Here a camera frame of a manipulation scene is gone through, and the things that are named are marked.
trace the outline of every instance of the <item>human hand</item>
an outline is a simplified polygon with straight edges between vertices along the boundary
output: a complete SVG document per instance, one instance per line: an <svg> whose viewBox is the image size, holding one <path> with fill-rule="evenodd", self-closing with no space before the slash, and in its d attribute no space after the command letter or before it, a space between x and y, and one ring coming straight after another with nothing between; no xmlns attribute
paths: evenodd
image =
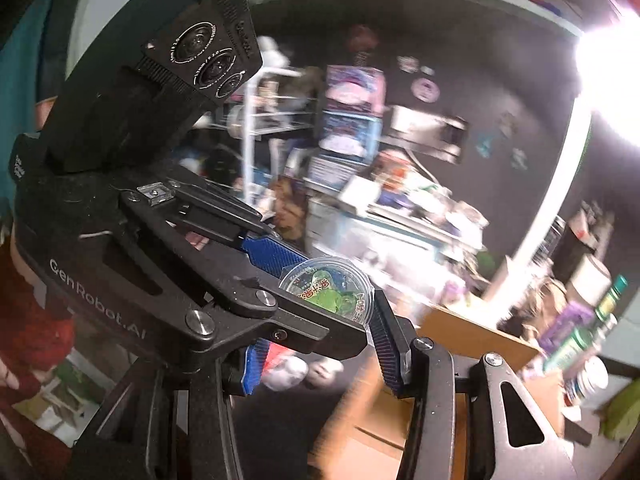
<svg viewBox="0 0 640 480"><path fill-rule="evenodd" d="M20 387L20 381L0 358L0 387L2 386L17 390Z"/></svg>

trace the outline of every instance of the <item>sticker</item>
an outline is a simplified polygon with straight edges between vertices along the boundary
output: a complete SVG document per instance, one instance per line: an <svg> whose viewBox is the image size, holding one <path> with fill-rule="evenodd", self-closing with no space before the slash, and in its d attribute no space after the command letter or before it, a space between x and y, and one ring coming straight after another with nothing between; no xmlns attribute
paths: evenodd
<svg viewBox="0 0 640 480"><path fill-rule="evenodd" d="M498 129L507 139L511 139L516 134L516 118L509 112L503 113L498 119Z"/></svg>
<svg viewBox="0 0 640 480"><path fill-rule="evenodd" d="M492 147L491 144L494 141L492 136L482 136L476 144L476 150L482 158L489 158L491 156Z"/></svg>
<svg viewBox="0 0 640 480"><path fill-rule="evenodd" d="M513 152L511 152L511 167L519 171L526 171L528 169L527 154L514 148Z"/></svg>
<svg viewBox="0 0 640 480"><path fill-rule="evenodd" d="M433 81L421 77L411 84L411 92L420 101L425 103L434 103L440 97L440 89Z"/></svg>
<svg viewBox="0 0 640 480"><path fill-rule="evenodd" d="M418 72L418 60L410 56L398 56L398 66L403 72L415 74Z"/></svg>

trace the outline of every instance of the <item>camera lens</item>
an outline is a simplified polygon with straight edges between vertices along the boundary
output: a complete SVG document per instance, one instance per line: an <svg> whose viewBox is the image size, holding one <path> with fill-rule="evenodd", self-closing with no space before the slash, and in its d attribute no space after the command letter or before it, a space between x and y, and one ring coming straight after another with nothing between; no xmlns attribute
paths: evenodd
<svg viewBox="0 0 640 480"><path fill-rule="evenodd" d="M242 81L242 73L233 74L231 77L225 79L216 92L216 97L226 97L233 92Z"/></svg>
<svg viewBox="0 0 640 480"><path fill-rule="evenodd" d="M210 86L212 83L216 82L220 79L225 73L231 68L234 61L236 60L235 56L231 54L231 49L228 52L222 52L218 54L216 57L207 61L207 63L198 71L198 75L196 76L196 84L201 88L206 88Z"/></svg>
<svg viewBox="0 0 640 480"><path fill-rule="evenodd" d="M216 27L210 23L197 23L188 28L174 43L171 52L172 60L176 63L185 63L198 57L209 46L215 33Z"/></svg>

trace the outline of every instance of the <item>blue box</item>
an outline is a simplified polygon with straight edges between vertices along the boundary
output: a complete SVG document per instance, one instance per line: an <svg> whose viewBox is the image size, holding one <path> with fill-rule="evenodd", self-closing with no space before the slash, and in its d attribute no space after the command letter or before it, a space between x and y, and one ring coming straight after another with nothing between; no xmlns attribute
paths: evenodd
<svg viewBox="0 0 640 480"><path fill-rule="evenodd" d="M346 186L353 175L365 167L361 164L341 162L325 156L313 156L304 180L319 186L319 191L337 194Z"/></svg>
<svg viewBox="0 0 640 480"><path fill-rule="evenodd" d="M318 145L324 155L370 164L378 152L381 131L378 118L324 112Z"/></svg>

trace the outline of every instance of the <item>pink box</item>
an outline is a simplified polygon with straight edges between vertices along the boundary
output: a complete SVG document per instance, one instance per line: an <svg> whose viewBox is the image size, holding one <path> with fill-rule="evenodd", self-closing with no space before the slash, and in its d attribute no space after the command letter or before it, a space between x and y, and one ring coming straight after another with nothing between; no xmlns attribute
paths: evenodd
<svg viewBox="0 0 640 480"><path fill-rule="evenodd" d="M385 111L385 75L376 68L329 65L326 110L369 117Z"/></svg>

